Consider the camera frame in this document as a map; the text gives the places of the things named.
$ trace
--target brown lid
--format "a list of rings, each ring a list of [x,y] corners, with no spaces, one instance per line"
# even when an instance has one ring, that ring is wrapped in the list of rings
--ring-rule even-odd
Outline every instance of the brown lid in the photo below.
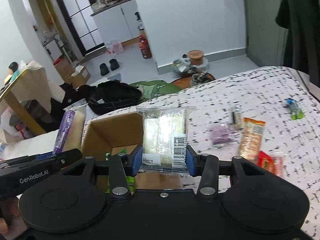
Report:
[[[188,53],[188,57],[191,59],[201,59],[204,56],[204,53],[202,50],[191,50]]]

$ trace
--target wooden table leg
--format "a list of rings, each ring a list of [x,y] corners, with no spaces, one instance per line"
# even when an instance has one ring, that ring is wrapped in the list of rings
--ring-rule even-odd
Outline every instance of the wooden table leg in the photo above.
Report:
[[[30,130],[33,131],[35,135],[46,133],[45,130],[43,130],[42,127],[24,109],[24,107],[19,103],[19,101],[11,91],[7,92],[7,94],[4,97],[4,100],[16,113],[16,115],[30,128]]]

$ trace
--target patterned bedsheet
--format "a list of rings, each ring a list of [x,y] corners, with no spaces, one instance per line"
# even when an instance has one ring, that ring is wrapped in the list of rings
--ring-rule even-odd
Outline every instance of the patterned bedsheet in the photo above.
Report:
[[[289,97],[300,102],[304,118],[291,120],[288,109],[282,105]],[[241,105],[243,117],[266,122],[261,150],[288,154],[284,161],[284,179],[301,188],[310,200],[310,211],[302,230],[320,239],[320,111],[318,102],[299,84],[290,69],[271,66],[235,74],[151,99],[139,107],[196,106],[197,111],[190,114],[188,143],[199,154],[209,153],[220,160],[231,160],[237,154],[241,133],[235,135],[235,143],[213,149],[208,130],[213,122],[230,121],[229,107],[235,102]],[[122,114],[134,108],[109,114]],[[189,176],[183,180],[184,186],[197,188],[200,179]],[[229,187],[229,179],[221,176],[219,191]]]

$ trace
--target white label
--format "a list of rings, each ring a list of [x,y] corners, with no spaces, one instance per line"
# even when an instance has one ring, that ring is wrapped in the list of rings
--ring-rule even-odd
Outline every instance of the white label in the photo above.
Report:
[[[186,166],[186,148],[187,135],[184,133],[176,133],[172,137],[172,154],[173,154],[173,168]]]
[[[142,162],[146,165],[161,165],[159,154],[142,154]]]
[[[82,75],[83,75],[84,77],[87,77],[88,71],[85,69],[85,70],[82,72]]]

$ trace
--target green rug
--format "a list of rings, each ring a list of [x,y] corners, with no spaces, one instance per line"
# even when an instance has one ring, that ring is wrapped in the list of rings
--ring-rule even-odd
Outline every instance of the green rug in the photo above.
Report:
[[[142,92],[140,103],[159,96],[173,94],[181,90],[177,85],[169,84],[163,80],[139,81],[130,84],[130,86],[133,86]]]

